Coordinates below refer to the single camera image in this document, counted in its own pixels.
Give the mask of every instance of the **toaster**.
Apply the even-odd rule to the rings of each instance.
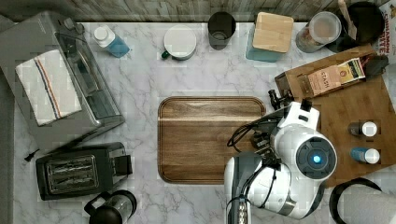
[[[44,153],[70,148],[124,122],[83,34],[82,24],[50,11],[0,33],[0,75],[3,72],[6,77],[30,133]],[[15,67],[54,49],[61,52],[81,110],[39,126]]]
[[[37,159],[35,168],[44,201],[112,190],[132,174],[122,143],[56,150]]]

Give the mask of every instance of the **wooden lid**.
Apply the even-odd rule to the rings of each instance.
[[[253,47],[282,53],[288,52],[293,23],[292,17],[260,12],[256,20]]]

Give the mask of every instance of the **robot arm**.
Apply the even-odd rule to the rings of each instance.
[[[265,122],[274,118],[277,125]],[[317,208],[336,165],[334,147],[316,131],[317,123],[316,109],[291,103],[249,124],[268,137],[263,141],[273,156],[242,152],[230,159],[224,174],[227,224],[250,224],[251,205],[296,219]]]

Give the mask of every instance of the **blue label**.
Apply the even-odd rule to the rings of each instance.
[[[364,161],[366,162],[365,155],[369,148],[367,147],[354,147],[350,150],[350,156],[355,161]]]
[[[124,56],[129,52],[128,46],[123,40],[116,35],[116,38],[106,47],[106,49],[117,58]]]

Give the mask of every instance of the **striped towel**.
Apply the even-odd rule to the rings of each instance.
[[[38,126],[81,110],[59,50],[43,53],[15,68],[35,112]]]

